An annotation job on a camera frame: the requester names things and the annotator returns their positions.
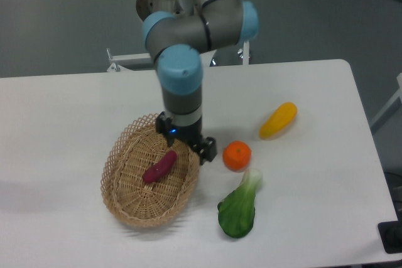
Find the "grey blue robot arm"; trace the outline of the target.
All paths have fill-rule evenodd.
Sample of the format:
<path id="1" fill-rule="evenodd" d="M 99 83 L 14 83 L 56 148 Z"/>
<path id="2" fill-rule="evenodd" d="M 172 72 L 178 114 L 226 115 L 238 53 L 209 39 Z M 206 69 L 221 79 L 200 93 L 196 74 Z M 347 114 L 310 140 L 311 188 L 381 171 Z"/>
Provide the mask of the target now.
<path id="1" fill-rule="evenodd" d="M 216 141 L 202 135 L 200 55 L 253 39 L 259 18 L 241 0 L 147 0 L 142 36 L 160 81 L 164 111 L 156 131 L 168 145 L 184 142 L 201 163 L 217 154 Z"/>

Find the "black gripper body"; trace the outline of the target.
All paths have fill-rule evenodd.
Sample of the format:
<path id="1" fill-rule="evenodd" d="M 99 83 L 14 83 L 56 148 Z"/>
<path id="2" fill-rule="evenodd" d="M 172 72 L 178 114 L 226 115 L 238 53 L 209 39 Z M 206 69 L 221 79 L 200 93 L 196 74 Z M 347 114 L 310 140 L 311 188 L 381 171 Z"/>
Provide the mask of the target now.
<path id="1" fill-rule="evenodd" d="M 165 117 L 166 130 L 164 137 L 168 147 L 171 147 L 176 140 L 184 142 L 192 151 L 200 152 L 202 149 L 202 117 L 189 126 L 178 126 L 173 123 L 172 118 Z"/>

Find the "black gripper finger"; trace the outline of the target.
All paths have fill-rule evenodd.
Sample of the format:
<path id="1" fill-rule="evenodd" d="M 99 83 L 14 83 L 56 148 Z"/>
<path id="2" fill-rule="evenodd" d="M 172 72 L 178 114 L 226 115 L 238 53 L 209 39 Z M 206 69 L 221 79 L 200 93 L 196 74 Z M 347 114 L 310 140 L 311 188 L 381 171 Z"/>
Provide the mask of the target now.
<path id="1" fill-rule="evenodd" d="M 191 150 L 198 155 L 200 165 L 212 162 L 217 155 L 216 140 L 213 137 L 200 136 L 191 143 Z"/>
<path id="2" fill-rule="evenodd" d="M 172 128 L 172 119 L 168 117 L 165 112 L 161 112 L 156 120 L 155 120 L 155 129 L 158 134 L 161 134 L 167 143 L 168 147 L 172 147 L 175 138 L 171 133 Z"/>

